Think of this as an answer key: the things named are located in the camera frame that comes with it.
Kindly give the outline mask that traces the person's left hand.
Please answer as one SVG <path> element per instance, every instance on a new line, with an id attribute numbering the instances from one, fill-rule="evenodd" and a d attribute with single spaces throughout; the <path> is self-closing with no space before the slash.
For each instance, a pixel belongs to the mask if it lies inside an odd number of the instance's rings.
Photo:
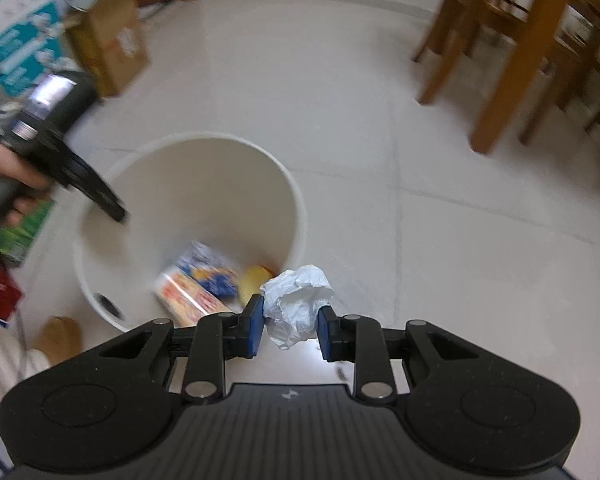
<path id="1" fill-rule="evenodd" d="M 12 200 L 4 223 L 18 226 L 27 214 L 50 199 L 52 182 L 9 148 L 0 144 L 0 179 L 15 179 L 28 190 Z"/>

